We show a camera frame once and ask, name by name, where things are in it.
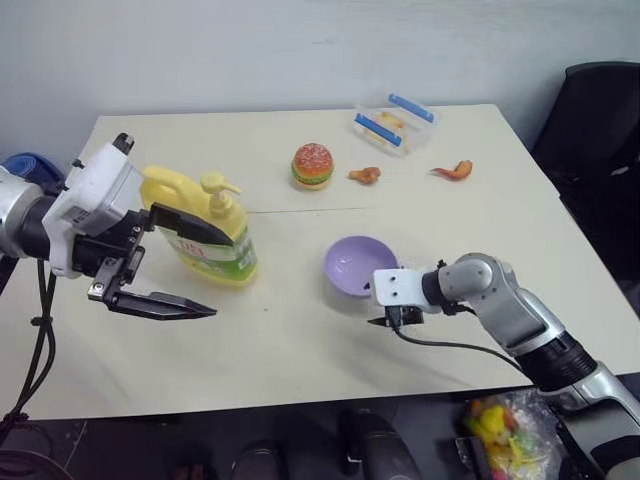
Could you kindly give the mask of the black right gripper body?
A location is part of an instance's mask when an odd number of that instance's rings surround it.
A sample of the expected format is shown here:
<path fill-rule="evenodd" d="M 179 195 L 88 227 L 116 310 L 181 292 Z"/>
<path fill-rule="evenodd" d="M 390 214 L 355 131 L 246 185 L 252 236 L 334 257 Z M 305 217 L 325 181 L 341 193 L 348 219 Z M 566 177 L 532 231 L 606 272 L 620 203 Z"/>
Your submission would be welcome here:
<path fill-rule="evenodd" d="M 415 306 L 387 306 L 385 308 L 385 318 L 390 328 L 401 328 L 424 323 L 423 312 Z"/>

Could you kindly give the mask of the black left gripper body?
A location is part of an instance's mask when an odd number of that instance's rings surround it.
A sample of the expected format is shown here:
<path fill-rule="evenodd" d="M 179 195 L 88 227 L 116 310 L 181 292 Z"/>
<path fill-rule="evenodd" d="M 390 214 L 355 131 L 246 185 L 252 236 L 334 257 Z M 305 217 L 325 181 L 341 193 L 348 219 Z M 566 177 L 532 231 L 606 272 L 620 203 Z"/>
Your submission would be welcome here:
<path fill-rule="evenodd" d="M 147 296 L 126 292 L 145 255 L 140 245 L 149 226 L 146 210 L 129 211 L 97 236 L 77 235 L 73 247 L 73 271 L 91 278 L 88 298 L 108 309 L 149 309 Z"/>

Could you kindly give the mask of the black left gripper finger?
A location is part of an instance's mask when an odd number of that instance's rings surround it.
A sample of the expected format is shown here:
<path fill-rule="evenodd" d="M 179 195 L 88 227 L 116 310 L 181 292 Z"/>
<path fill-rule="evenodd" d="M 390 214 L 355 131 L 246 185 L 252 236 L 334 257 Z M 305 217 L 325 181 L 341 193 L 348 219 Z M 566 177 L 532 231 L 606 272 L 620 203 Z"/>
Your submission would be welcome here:
<path fill-rule="evenodd" d="M 159 203 L 153 203 L 150 207 L 148 227 L 161 227 L 181 238 L 202 244 L 233 245 L 233 240 L 218 227 L 195 215 Z"/>
<path fill-rule="evenodd" d="M 106 306 L 112 312 L 157 321 L 199 319 L 217 314 L 214 308 L 157 291 L 148 295 L 119 291 L 106 302 Z"/>

